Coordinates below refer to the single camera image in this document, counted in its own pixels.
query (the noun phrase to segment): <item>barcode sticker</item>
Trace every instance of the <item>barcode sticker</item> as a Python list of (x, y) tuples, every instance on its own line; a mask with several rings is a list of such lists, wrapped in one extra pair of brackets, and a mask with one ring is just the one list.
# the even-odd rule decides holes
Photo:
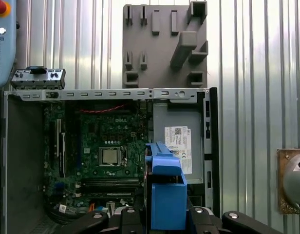
[(187, 126), (165, 127), (165, 145), (180, 158), (184, 174), (192, 174), (191, 129)]
[(61, 212), (61, 213), (66, 213), (66, 209), (67, 209), (67, 206), (65, 206), (65, 205), (59, 206), (59, 212)]

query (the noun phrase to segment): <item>cpu socket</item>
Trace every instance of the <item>cpu socket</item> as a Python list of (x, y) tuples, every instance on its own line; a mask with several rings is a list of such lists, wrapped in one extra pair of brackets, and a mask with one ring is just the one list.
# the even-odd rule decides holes
[(98, 163), (100, 166), (120, 166), (121, 150), (119, 147), (99, 148)]

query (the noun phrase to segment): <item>corrugated metal wall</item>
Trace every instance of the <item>corrugated metal wall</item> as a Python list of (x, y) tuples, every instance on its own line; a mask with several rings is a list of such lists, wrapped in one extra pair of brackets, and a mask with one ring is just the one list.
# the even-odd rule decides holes
[[(124, 4), (18, 0), (18, 67), (67, 70), (67, 89), (122, 87)], [(208, 83), (219, 87), (222, 210), (300, 234), (277, 212), (277, 148), (300, 147), (300, 1), (209, 0)]]

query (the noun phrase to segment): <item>green circuit board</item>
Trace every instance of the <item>green circuit board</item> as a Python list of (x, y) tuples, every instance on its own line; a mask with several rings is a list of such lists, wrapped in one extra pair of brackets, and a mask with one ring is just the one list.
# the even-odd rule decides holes
[(48, 197), (61, 197), (60, 204), (72, 207), (80, 202), (88, 206), (90, 199), (106, 194), (81, 193), (79, 187), (86, 179), (142, 180), (149, 141), (145, 109), (83, 113), (63, 102), (45, 106), (44, 119), (44, 192)]
[(141, 115), (82, 115), (80, 176), (143, 175), (147, 132)]

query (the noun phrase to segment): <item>cable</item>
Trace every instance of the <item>cable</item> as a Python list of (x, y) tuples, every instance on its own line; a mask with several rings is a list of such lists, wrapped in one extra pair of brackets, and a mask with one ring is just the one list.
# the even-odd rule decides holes
[(110, 111), (115, 111), (115, 110), (117, 110), (119, 108), (122, 108), (124, 106), (125, 106), (125, 104), (120, 105), (120, 106), (115, 106), (115, 107), (112, 107), (112, 108), (106, 109), (106, 110), (99, 110), (99, 111), (83, 110), (83, 109), (81, 109), (80, 112), (86, 113), (86, 114), (102, 114), (102, 113), (106, 113), (106, 112), (110, 112)]
[(49, 218), (59, 224), (66, 225), (82, 217), (84, 214), (66, 214), (54, 209), (47, 203), (44, 204), (44, 210)]

